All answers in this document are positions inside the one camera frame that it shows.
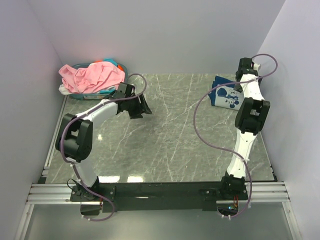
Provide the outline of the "dark blue t shirt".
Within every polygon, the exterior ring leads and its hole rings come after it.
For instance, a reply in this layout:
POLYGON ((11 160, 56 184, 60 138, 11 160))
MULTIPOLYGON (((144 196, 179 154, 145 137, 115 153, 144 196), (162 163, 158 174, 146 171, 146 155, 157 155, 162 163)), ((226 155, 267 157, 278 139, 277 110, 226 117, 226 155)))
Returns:
POLYGON ((232 80, 221 76, 215 76, 211 88, 217 86, 211 93, 208 94, 212 106, 221 107, 238 111, 244 101, 244 94, 234 90, 235 85, 223 85, 231 83, 232 80))

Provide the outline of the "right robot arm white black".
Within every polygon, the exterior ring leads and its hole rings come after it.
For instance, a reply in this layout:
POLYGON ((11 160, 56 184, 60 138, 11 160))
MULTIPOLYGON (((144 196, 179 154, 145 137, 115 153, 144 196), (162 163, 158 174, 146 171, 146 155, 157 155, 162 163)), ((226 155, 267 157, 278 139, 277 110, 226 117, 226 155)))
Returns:
POLYGON ((260 65, 252 58, 239 60, 235 79, 244 95, 235 117, 236 143, 231 162, 222 178, 219 193, 226 200, 247 198, 245 186, 250 152, 258 133, 263 129, 270 109, 270 102, 261 93, 258 70, 260 65))

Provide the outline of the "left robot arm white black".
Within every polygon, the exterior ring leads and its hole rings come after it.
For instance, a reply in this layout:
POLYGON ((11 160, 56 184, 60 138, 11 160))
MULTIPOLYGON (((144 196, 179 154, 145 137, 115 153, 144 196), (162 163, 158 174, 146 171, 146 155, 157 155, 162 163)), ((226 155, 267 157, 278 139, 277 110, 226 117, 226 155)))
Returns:
POLYGON ((144 97, 145 90, 143 88, 136 94, 133 85, 122 82, 116 90, 88 110, 63 116, 55 148, 64 162, 73 169, 75 182, 88 201, 102 197, 99 177, 89 160, 94 143, 94 129, 122 112, 127 112, 131 120, 141 119, 143 114, 151 115, 152 111, 144 97))

